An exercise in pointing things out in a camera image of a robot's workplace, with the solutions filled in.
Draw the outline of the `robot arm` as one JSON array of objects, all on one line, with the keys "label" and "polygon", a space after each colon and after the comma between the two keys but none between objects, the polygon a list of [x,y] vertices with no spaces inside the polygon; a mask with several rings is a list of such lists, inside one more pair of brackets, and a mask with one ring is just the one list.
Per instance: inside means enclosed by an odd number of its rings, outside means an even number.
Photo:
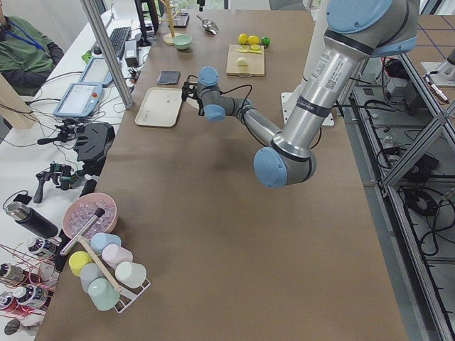
[{"label": "robot arm", "polygon": [[316,170],[310,144],[353,71],[367,58],[411,51],[417,42],[418,16],[418,1],[330,1],[325,47],[282,129],[248,99],[226,97],[211,66],[200,69],[197,82],[184,83],[181,97],[196,100],[199,114],[208,121],[234,116],[246,126],[263,145],[253,162],[263,185],[302,183]]}]

